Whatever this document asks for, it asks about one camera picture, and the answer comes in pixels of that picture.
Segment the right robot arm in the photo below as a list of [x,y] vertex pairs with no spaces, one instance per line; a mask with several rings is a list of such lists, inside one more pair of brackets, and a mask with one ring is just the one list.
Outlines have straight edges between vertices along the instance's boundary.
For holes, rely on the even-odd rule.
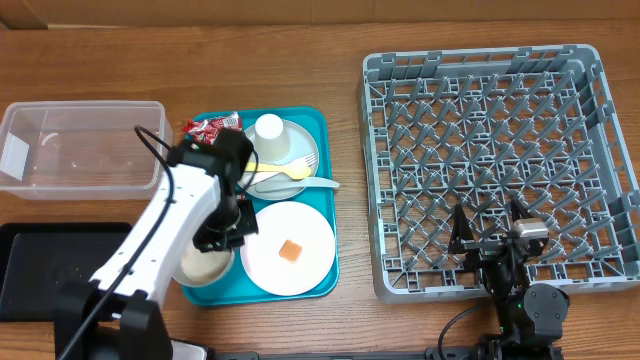
[[569,296],[559,288],[530,282],[526,263],[540,256],[549,242],[549,229],[518,200],[510,202],[511,228],[498,242],[474,239],[463,207],[453,212],[448,251],[463,254],[466,272],[480,271],[495,306],[500,333],[484,335],[458,354],[460,359],[561,359],[553,343],[563,335]]

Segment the white plastic fork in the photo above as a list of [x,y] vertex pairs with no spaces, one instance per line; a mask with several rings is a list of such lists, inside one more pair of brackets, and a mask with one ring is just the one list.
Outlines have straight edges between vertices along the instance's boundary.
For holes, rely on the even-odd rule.
[[[299,157],[287,164],[290,164],[292,162],[294,163],[305,163],[306,165],[308,165],[311,169],[312,169],[312,165],[316,162],[317,157],[314,153]],[[253,185],[256,184],[256,179],[258,177],[258,173],[276,173],[276,172],[249,172],[250,175],[248,176],[248,178],[246,180],[242,180],[241,184],[242,185]]]

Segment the large red snack wrapper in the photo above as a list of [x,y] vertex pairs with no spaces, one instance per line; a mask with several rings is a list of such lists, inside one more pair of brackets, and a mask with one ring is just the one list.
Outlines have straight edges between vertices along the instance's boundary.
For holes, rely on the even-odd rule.
[[237,112],[224,116],[206,117],[203,120],[190,119],[182,131],[198,143],[212,145],[222,129],[242,130],[242,118]]

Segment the white pink-rimmed plate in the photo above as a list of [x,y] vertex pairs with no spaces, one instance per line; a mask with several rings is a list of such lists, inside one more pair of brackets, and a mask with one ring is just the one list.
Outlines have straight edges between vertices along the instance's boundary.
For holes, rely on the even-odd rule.
[[[278,296],[303,294],[328,275],[336,257],[336,238],[327,219],[313,207],[293,201],[271,204],[256,215],[259,232],[240,248],[243,268],[260,289]],[[278,253],[286,240],[302,246],[296,263]]]

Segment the teal serving tray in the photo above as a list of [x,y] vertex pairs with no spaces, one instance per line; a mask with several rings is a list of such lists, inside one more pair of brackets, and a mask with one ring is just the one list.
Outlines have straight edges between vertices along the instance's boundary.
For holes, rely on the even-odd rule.
[[[309,106],[299,106],[240,110],[238,114],[242,118],[243,130],[250,139],[255,137],[253,125],[256,120],[264,114],[275,114],[283,120],[286,119],[304,127],[315,139],[320,154],[319,167],[315,176],[326,179],[332,178],[327,121],[319,110]],[[257,212],[278,202],[262,200],[253,197],[248,192],[247,197],[253,202],[254,209]],[[327,219],[333,231],[337,230],[333,190],[327,188],[306,188],[297,196],[285,200],[291,200],[313,207]],[[241,264],[240,251],[237,251],[230,271],[222,279],[205,287],[194,288],[183,286],[182,290],[185,297],[192,304],[204,307],[311,299],[329,294],[337,285],[339,274],[339,259],[335,258],[328,275],[319,285],[300,295],[278,296],[260,289],[251,281]]]

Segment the clear plastic bin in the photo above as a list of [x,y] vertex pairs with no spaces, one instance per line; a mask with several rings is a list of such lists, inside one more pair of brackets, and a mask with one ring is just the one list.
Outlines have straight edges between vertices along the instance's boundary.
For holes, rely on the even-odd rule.
[[1,190],[28,200],[148,199],[162,169],[137,125],[173,140],[157,101],[13,103],[1,121]]

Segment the grey bowl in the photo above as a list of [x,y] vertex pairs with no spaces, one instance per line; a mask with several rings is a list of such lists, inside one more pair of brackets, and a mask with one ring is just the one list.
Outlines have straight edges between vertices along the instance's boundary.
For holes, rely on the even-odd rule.
[[205,287],[222,279],[235,260],[232,250],[201,252],[189,243],[181,257],[173,279],[187,287]]

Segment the grey plate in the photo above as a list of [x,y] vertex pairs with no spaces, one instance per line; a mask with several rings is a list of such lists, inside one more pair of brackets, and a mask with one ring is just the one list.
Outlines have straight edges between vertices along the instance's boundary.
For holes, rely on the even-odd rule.
[[[274,165],[286,165],[298,158],[313,154],[315,156],[315,162],[310,164],[312,170],[311,175],[315,176],[319,167],[319,150],[313,136],[301,125],[286,120],[283,120],[284,129],[288,132],[290,147],[288,153],[280,160],[267,160],[265,161],[262,154],[259,154],[261,163],[274,164]],[[256,186],[252,185],[248,188],[247,192],[253,197],[267,200],[267,201],[279,201],[297,196],[303,191],[303,188],[289,188],[270,192],[258,192]]]

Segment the orange food cube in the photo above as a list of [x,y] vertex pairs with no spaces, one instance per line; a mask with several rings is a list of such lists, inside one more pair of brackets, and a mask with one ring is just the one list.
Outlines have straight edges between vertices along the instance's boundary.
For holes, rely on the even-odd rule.
[[301,255],[301,253],[302,253],[302,246],[301,245],[295,243],[292,240],[286,240],[283,243],[282,247],[280,248],[278,255],[282,259],[284,259],[284,260],[286,260],[286,261],[288,261],[290,263],[296,263],[298,261],[300,255]]

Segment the grey dishwasher rack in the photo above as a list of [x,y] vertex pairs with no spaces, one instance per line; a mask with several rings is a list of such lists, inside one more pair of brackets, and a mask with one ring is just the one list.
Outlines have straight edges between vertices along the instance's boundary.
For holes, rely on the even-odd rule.
[[531,281],[568,293],[638,284],[639,185],[594,47],[373,53],[357,100],[381,301],[482,296],[482,273],[448,251],[454,209],[496,242],[512,200],[550,231]]

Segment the black waste tray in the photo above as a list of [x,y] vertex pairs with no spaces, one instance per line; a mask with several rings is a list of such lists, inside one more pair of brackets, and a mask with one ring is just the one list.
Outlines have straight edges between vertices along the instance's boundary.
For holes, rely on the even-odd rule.
[[1,320],[50,322],[60,288],[87,282],[131,230],[123,222],[1,226]]

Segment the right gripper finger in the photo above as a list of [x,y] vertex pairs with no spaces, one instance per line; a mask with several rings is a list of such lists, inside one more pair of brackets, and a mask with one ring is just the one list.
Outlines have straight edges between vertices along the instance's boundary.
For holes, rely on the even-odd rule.
[[516,198],[510,200],[510,213],[513,221],[529,219],[531,217],[526,207]]
[[453,212],[453,227],[448,246],[449,253],[466,253],[474,243],[474,236],[463,207],[456,204]]

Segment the yellow plastic spoon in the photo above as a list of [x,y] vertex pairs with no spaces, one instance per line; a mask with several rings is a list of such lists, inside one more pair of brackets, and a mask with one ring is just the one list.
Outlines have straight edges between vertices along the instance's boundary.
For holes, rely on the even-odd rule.
[[305,163],[290,163],[286,165],[258,164],[249,162],[246,172],[276,172],[284,173],[293,180],[302,180],[311,175],[312,169]]

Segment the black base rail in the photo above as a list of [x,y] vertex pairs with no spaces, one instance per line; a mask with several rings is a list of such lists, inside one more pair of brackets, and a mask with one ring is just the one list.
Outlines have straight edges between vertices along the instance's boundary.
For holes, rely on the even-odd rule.
[[444,357],[440,357],[437,347],[418,352],[341,352],[341,353],[295,353],[295,354],[259,354],[257,352],[214,352],[206,359],[213,360],[473,360],[481,359],[474,347],[443,348]]

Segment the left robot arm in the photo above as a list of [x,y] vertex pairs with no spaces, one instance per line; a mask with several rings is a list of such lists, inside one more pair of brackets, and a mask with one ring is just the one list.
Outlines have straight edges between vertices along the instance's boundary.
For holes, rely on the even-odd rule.
[[184,140],[159,159],[164,175],[114,254],[84,284],[67,283],[54,308],[59,359],[212,359],[214,350],[170,337],[161,314],[189,246],[234,250],[258,231],[236,186],[254,152],[238,130],[211,145]]

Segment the white paper cup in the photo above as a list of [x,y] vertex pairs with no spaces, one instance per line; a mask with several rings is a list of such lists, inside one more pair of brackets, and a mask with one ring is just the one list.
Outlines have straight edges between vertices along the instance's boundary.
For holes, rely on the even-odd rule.
[[289,153],[289,133],[284,120],[279,116],[261,115],[254,125],[254,132],[254,145],[262,161],[279,161]]

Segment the light blue plastic knife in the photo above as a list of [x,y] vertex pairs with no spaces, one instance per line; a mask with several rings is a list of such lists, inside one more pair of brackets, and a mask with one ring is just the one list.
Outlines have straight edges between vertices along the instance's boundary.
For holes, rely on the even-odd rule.
[[334,180],[321,177],[307,177],[302,180],[265,180],[255,186],[257,192],[266,193],[294,188],[320,187],[339,188],[340,184]]

